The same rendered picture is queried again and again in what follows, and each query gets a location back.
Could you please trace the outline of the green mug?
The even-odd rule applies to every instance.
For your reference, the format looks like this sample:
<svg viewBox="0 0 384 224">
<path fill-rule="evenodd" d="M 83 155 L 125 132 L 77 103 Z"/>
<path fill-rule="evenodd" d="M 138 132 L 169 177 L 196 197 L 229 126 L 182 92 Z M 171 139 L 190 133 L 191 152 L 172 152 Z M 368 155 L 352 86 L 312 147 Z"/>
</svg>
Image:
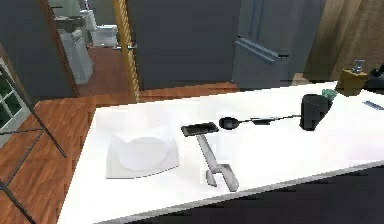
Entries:
<svg viewBox="0 0 384 224">
<path fill-rule="evenodd" d="M 335 97 L 337 96 L 338 92 L 333 89 L 323 89 L 322 95 L 329 99 L 330 101 L 333 101 Z"/>
</svg>

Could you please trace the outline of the grey spatula with black head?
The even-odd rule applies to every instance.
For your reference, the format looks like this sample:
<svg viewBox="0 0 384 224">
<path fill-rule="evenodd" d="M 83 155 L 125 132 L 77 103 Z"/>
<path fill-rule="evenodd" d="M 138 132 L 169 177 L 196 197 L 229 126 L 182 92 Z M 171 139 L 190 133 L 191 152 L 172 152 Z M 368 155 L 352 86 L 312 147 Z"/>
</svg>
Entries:
<svg viewBox="0 0 384 224">
<path fill-rule="evenodd" d="M 239 182 L 229 164 L 219 164 L 208 143 L 206 134 L 218 132 L 218 127 L 213 122 L 182 126 L 181 131 L 185 137 L 195 136 L 208 166 L 206 171 L 207 184 L 217 186 L 215 174 L 221 174 L 229 191 L 236 192 Z"/>
</svg>

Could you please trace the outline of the black ladle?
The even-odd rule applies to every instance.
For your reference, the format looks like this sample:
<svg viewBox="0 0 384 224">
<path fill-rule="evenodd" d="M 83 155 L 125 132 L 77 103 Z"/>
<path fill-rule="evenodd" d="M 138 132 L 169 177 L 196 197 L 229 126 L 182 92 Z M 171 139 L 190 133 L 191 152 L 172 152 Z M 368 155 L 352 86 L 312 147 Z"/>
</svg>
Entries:
<svg viewBox="0 0 384 224">
<path fill-rule="evenodd" d="M 219 126 L 225 130 L 234 130 L 241 123 L 251 122 L 254 125 L 269 125 L 271 122 L 283 120 L 283 119 L 289 119 L 289 118 L 296 118 L 296 115 L 280 116 L 280 117 L 264 117 L 264 118 L 257 117 L 257 118 L 249 118 L 246 120 L 238 120 L 234 117 L 223 117 L 219 119 Z"/>
</svg>

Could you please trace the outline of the yellow room door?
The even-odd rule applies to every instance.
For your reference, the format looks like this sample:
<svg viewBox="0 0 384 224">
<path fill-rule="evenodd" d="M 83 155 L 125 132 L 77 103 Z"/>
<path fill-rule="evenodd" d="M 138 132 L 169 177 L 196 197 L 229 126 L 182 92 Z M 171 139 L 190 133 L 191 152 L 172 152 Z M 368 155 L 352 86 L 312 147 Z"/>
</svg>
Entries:
<svg viewBox="0 0 384 224">
<path fill-rule="evenodd" d="M 123 47 L 122 54 L 128 80 L 128 95 L 132 102 L 139 101 L 139 81 L 136 71 L 134 50 L 128 51 L 126 45 L 132 46 L 129 17 L 126 0 L 112 0 L 115 19 L 118 27 L 120 46 Z"/>
</svg>

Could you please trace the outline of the grey fridge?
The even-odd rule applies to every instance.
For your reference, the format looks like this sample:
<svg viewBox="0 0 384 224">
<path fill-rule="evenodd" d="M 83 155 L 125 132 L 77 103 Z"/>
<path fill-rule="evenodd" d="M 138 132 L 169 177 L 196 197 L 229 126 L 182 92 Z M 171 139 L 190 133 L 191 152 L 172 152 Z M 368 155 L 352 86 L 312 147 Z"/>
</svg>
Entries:
<svg viewBox="0 0 384 224">
<path fill-rule="evenodd" d="M 273 64 L 236 46 L 232 80 L 241 90 L 288 86 L 304 71 L 326 0 L 241 0 L 237 37 L 277 53 Z"/>
</svg>

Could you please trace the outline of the white toilet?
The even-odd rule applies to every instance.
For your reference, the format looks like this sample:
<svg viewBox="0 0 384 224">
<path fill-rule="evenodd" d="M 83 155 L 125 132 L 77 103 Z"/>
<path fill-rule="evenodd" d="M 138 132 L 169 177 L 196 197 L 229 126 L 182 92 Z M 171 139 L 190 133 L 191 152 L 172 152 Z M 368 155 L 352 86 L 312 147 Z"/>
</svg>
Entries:
<svg viewBox="0 0 384 224">
<path fill-rule="evenodd" d="M 92 10 L 81 10 L 80 14 L 85 18 L 86 30 L 94 46 L 114 47 L 117 44 L 116 25 L 97 25 Z"/>
</svg>

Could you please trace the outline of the black cup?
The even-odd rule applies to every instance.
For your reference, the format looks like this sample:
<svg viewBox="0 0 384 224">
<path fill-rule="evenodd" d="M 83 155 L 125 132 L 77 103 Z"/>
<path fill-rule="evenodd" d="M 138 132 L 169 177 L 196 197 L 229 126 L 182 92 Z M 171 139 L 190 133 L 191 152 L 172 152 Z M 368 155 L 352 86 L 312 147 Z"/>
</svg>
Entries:
<svg viewBox="0 0 384 224">
<path fill-rule="evenodd" d="M 316 126 L 329 112 L 331 106 L 332 101 L 323 95 L 304 95 L 301 101 L 299 126 L 305 131 L 314 131 Z"/>
</svg>

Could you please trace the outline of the white washbasin cabinet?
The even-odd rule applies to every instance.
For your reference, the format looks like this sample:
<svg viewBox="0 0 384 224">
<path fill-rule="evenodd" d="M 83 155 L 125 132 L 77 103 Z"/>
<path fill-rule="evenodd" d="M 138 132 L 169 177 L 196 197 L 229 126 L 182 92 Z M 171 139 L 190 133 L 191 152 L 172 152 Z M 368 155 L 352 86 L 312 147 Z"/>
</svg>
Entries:
<svg viewBox="0 0 384 224">
<path fill-rule="evenodd" d="M 85 40 L 84 16 L 54 18 L 76 84 L 87 84 L 93 74 Z"/>
</svg>

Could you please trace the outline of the grey knife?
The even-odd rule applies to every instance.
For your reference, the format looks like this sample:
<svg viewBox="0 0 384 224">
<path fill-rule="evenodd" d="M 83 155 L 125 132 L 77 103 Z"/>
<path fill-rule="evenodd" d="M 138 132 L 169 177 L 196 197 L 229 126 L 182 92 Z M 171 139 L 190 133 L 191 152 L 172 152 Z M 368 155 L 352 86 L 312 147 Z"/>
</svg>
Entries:
<svg viewBox="0 0 384 224">
<path fill-rule="evenodd" d="M 369 107 L 371 107 L 371 108 L 373 108 L 375 110 L 384 110 L 384 107 L 382 107 L 382 106 L 380 106 L 380 105 L 378 105 L 376 103 L 373 103 L 371 101 L 368 101 L 368 100 L 364 101 L 363 104 L 365 104 L 365 105 L 367 105 L 367 106 L 369 106 Z"/>
</svg>

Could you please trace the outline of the white framed window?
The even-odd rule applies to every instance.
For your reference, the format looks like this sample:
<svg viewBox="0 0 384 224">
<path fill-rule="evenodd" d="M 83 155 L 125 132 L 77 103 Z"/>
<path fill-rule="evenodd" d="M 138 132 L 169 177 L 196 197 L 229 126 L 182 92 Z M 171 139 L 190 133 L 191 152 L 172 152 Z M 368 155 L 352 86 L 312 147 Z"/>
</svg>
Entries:
<svg viewBox="0 0 384 224">
<path fill-rule="evenodd" d="M 0 57 L 0 149 L 30 115 L 26 104 L 15 89 L 16 83 Z"/>
</svg>

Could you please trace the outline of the black kettle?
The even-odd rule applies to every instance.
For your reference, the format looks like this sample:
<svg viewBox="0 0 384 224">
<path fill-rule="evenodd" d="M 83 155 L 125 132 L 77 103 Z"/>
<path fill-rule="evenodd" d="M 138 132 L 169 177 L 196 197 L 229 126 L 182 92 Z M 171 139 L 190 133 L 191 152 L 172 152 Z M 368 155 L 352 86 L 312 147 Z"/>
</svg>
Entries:
<svg viewBox="0 0 384 224">
<path fill-rule="evenodd" d="M 373 93 L 384 95 L 384 63 L 379 69 L 372 69 L 364 89 Z"/>
</svg>

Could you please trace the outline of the black metal frame stand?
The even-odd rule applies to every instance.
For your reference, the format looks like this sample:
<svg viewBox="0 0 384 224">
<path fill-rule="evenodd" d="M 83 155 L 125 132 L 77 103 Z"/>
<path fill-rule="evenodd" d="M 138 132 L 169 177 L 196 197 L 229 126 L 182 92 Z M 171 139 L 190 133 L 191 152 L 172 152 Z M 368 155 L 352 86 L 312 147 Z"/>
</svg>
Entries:
<svg viewBox="0 0 384 224">
<path fill-rule="evenodd" d="M 32 106 L 28 96 L 26 94 L 22 94 L 20 92 L 20 88 L 17 86 L 14 79 L 9 75 L 9 73 L 4 69 L 4 67 L 0 64 L 0 77 L 6 80 L 8 85 L 12 88 L 12 90 L 16 93 L 16 95 L 21 99 L 21 101 L 25 104 L 25 106 L 28 108 L 28 110 L 31 112 L 35 120 L 39 123 L 39 128 L 32 128 L 32 129 L 25 129 L 25 130 L 12 130 L 12 131 L 5 131 L 0 132 L 0 136 L 2 135 L 12 135 L 12 134 L 19 134 L 19 133 L 27 133 L 27 132 L 33 132 L 38 131 L 39 134 L 35 137 L 32 144 L 28 147 L 27 151 L 24 153 L 21 160 L 18 162 L 17 166 L 13 169 L 11 175 L 9 176 L 8 180 L 4 182 L 0 178 L 0 191 L 3 191 L 5 195 L 8 197 L 8 199 L 12 202 L 12 204 L 19 210 L 19 212 L 25 217 L 25 219 L 30 224 L 37 224 L 36 221 L 32 218 L 32 216 L 28 213 L 28 211 L 23 207 L 23 205 L 17 200 L 17 198 L 14 196 L 12 191 L 9 189 L 9 185 L 22 167 L 25 160 L 28 158 L 29 154 L 32 152 L 34 146 L 39 141 L 40 137 L 43 134 L 46 134 L 50 140 L 54 143 L 57 150 L 60 152 L 60 154 L 66 158 L 67 155 L 65 151 L 62 149 L 56 138 L 52 135 L 52 133 L 48 130 L 47 126 L 44 124 L 44 122 L 41 120 L 39 115 L 36 113 L 34 107 Z"/>
</svg>

